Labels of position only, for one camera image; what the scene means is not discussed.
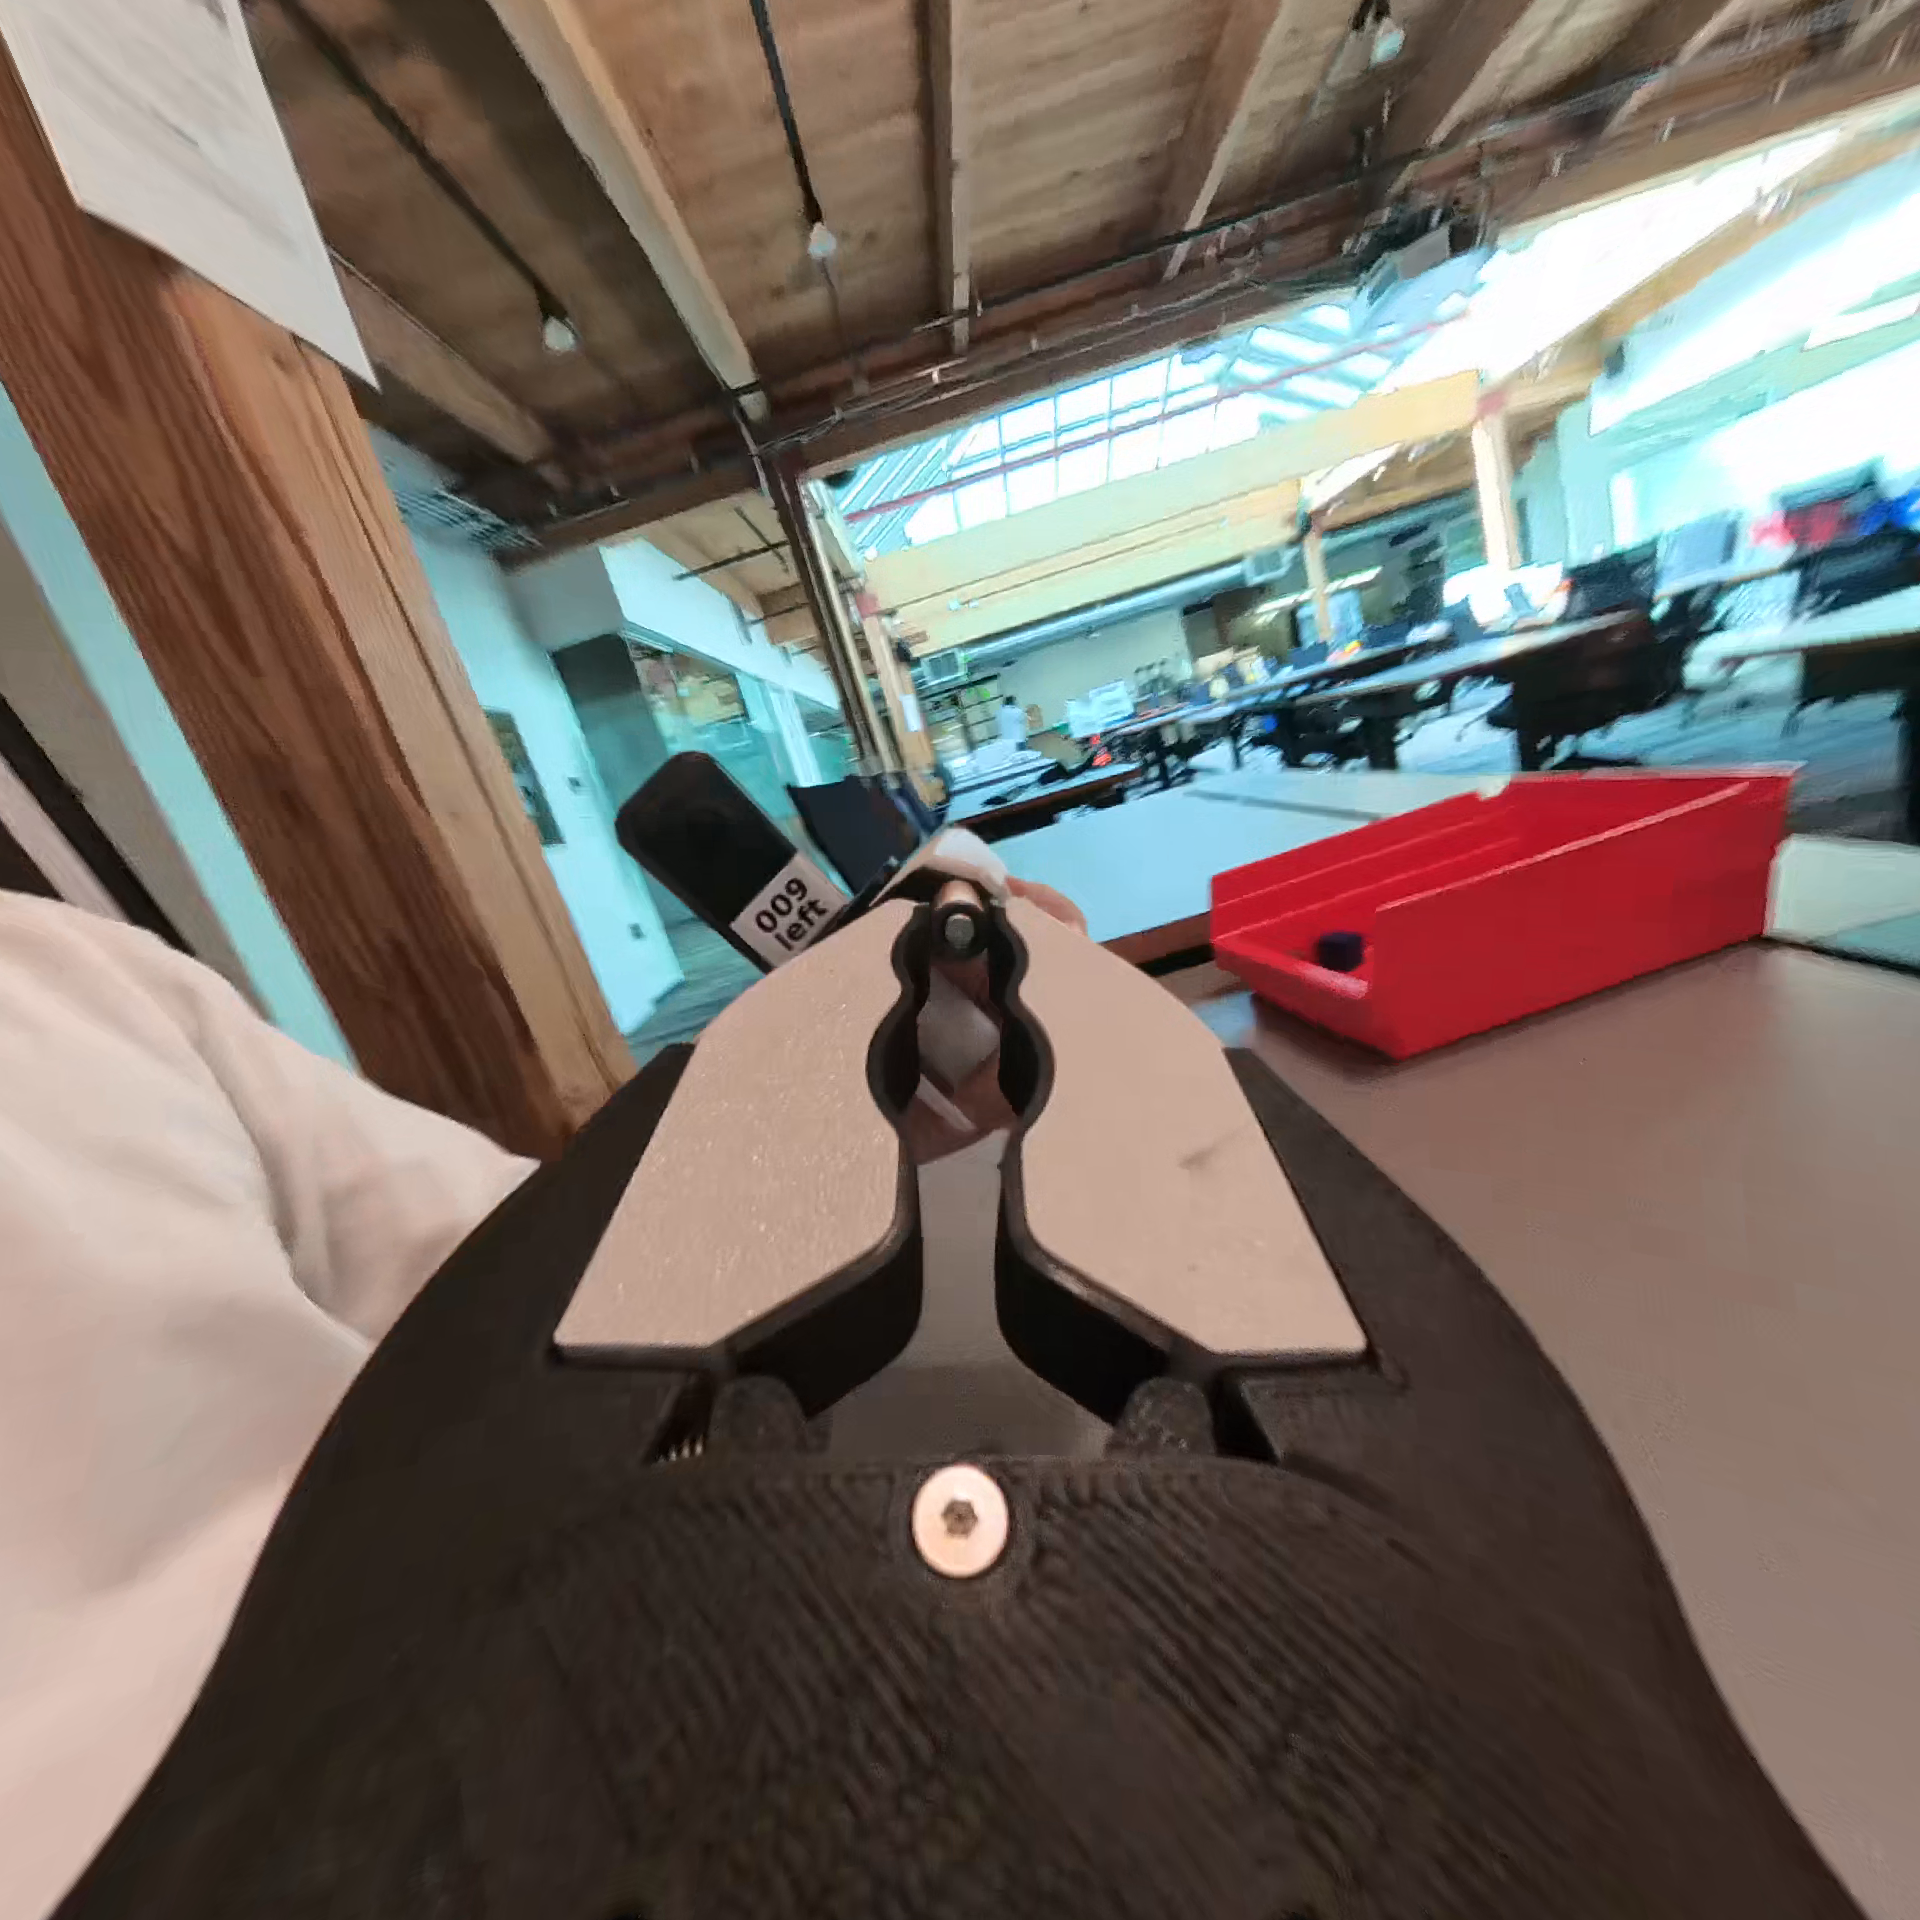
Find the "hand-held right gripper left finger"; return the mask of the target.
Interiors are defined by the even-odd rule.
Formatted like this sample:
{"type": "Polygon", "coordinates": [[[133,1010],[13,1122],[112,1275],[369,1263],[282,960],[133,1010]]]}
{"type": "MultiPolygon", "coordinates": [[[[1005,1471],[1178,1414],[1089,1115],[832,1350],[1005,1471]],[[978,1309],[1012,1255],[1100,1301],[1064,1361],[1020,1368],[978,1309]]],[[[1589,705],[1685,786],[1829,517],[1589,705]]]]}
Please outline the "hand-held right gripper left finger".
{"type": "Polygon", "coordinates": [[[776,1379],[816,1418],[906,1350],[924,928],[881,904],[709,1024],[560,1317],[562,1361],[776,1379]]]}

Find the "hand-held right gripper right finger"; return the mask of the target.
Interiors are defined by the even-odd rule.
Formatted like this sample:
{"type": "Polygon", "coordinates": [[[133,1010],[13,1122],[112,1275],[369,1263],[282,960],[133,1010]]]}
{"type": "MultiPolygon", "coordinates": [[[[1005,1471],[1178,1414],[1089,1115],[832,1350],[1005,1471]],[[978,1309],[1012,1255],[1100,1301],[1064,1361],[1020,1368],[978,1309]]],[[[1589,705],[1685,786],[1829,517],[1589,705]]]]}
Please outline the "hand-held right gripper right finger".
{"type": "Polygon", "coordinates": [[[1161,1379],[1350,1365],[1370,1341],[1228,1050],[1161,983],[1036,904],[996,919],[994,1309],[1098,1419],[1161,1379]]]}

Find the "orange and black battery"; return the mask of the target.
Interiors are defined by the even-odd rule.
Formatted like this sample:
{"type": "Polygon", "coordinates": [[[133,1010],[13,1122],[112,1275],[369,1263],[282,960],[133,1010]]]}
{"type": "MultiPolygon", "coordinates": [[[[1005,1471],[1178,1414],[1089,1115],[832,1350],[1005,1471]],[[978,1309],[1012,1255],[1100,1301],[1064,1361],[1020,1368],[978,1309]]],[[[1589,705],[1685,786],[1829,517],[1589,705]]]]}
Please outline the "orange and black battery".
{"type": "Polygon", "coordinates": [[[1000,1040],[993,1009],[993,904],[972,880],[949,880],[930,909],[924,1027],[949,1074],[986,1062],[1000,1040]]]}

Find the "red plastic bin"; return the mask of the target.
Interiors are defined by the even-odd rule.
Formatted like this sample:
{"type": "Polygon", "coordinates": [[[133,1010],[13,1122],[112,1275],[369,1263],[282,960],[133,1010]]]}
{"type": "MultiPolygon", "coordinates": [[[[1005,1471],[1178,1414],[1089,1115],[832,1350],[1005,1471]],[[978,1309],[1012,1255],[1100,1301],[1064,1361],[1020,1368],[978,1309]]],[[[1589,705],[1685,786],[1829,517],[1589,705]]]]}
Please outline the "red plastic bin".
{"type": "Polygon", "coordinates": [[[1213,960],[1404,1064],[1763,937],[1792,768],[1518,776],[1211,882],[1213,960]],[[1323,973],[1329,928],[1366,937],[1323,973]]]}

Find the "black office chair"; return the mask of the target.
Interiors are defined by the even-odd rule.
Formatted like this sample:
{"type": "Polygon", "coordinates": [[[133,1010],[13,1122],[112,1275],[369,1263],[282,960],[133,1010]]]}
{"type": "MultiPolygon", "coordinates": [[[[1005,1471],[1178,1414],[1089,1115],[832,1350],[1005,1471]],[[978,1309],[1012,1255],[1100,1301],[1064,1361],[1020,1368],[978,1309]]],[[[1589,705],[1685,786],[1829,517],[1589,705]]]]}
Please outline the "black office chair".
{"type": "Polygon", "coordinates": [[[786,790],[800,829],[838,874],[856,906],[868,906],[925,847],[925,809],[899,776],[844,776],[786,790]]]}

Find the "white wood-edged table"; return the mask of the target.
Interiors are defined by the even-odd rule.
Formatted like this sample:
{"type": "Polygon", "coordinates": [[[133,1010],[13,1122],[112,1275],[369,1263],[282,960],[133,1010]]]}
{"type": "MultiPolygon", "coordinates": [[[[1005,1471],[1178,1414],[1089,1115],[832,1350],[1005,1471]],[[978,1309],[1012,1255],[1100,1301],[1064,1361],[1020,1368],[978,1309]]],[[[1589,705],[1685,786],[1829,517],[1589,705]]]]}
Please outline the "white wood-edged table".
{"type": "Polygon", "coordinates": [[[1508,776],[1258,767],[1075,813],[1000,841],[996,855],[1011,875],[1068,896],[1094,942],[1145,966],[1208,947],[1216,875],[1507,785],[1508,776]]]}

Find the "wooden pillar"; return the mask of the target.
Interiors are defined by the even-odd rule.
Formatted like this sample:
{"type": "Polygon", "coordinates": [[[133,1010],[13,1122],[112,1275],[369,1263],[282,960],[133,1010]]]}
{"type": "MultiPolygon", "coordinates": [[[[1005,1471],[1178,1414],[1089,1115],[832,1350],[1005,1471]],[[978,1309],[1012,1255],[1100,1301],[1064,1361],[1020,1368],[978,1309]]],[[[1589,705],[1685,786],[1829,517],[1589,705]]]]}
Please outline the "wooden pillar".
{"type": "Polygon", "coordinates": [[[556,1159],[636,1072],[345,374],[90,218],[2,56],[5,386],[354,1062],[556,1159]]]}

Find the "long office desk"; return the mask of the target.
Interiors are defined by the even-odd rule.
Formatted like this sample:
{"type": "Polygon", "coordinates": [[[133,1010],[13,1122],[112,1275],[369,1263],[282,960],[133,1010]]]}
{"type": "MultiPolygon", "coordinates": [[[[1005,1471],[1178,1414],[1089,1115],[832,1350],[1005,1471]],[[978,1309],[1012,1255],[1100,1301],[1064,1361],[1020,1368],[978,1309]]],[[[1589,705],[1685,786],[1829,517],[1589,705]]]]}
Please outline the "long office desk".
{"type": "Polygon", "coordinates": [[[1461,683],[1491,681],[1504,696],[1485,720],[1512,735],[1518,768],[1571,773],[1586,767],[1578,741],[1678,698],[1686,658],[1685,635],[1666,633],[1641,609],[1612,609],[1306,694],[1293,711],[1349,717],[1370,767],[1392,773],[1405,720],[1441,707],[1461,683]]]}

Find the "person's white shirt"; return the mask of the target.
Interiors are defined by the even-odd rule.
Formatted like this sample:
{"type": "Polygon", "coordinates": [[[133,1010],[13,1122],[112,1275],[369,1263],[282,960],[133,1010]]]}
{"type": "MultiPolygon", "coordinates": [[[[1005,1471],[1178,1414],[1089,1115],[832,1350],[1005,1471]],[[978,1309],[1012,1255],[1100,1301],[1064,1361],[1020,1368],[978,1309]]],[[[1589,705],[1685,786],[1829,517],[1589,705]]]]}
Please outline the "person's white shirt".
{"type": "Polygon", "coordinates": [[[52,1914],[331,1414],[536,1165],[147,931],[2,904],[2,1914],[52,1914]]]}

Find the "white paper sheet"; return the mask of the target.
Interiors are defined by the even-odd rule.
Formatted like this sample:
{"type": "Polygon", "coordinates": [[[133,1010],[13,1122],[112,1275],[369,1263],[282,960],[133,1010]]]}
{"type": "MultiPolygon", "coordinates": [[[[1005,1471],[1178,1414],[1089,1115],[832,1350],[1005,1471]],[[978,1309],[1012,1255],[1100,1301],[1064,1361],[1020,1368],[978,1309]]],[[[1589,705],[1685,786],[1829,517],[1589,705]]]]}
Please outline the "white paper sheet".
{"type": "Polygon", "coordinates": [[[5,3],[73,200],[374,386],[236,3],[5,3]]]}

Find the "grey ceiling heater unit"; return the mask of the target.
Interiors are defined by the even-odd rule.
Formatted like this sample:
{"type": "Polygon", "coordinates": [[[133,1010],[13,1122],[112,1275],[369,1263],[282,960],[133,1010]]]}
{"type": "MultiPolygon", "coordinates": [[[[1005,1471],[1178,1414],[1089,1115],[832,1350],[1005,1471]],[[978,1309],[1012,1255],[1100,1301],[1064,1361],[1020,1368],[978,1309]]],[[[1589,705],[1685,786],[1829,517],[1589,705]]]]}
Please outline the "grey ceiling heater unit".
{"type": "Polygon", "coordinates": [[[1366,304],[1378,304],[1396,298],[1416,281],[1452,267],[1461,258],[1476,264],[1484,257],[1482,241],[1484,219],[1469,213],[1452,211],[1416,239],[1384,253],[1361,277],[1358,298],[1366,304]]]}

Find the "small framed wall picture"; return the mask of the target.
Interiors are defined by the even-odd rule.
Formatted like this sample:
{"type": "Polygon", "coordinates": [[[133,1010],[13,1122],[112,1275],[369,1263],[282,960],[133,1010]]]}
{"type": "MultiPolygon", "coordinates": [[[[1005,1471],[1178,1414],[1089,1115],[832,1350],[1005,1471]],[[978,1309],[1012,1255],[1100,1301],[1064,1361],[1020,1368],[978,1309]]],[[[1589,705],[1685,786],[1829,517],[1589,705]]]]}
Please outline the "small framed wall picture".
{"type": "Polygon", "coordinates": [[[498,745],[500,760],[507,767],[520,803],[538,835],[542,849],[564,847],[564,831],[549,803],[539,771],[528,755],[524,735],[509,711],[485,709],[488,726],[498,745]]]}

